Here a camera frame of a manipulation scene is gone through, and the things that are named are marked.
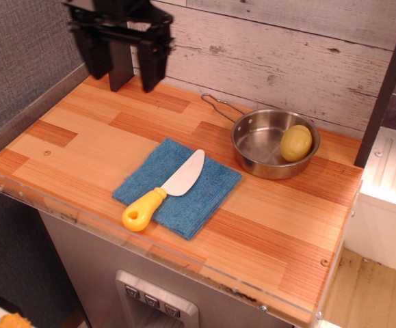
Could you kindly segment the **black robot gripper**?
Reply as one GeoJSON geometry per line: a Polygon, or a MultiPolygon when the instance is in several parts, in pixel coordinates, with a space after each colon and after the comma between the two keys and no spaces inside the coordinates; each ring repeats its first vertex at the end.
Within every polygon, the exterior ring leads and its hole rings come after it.
{"type": "Polygon", "coordinates": [[[150,1],[62,1],[70,12],[69,29],[89,73],[100,79],[112,68],[109,41],[137,45],[143,90],[165,78],[172,15],[150,1]]]}

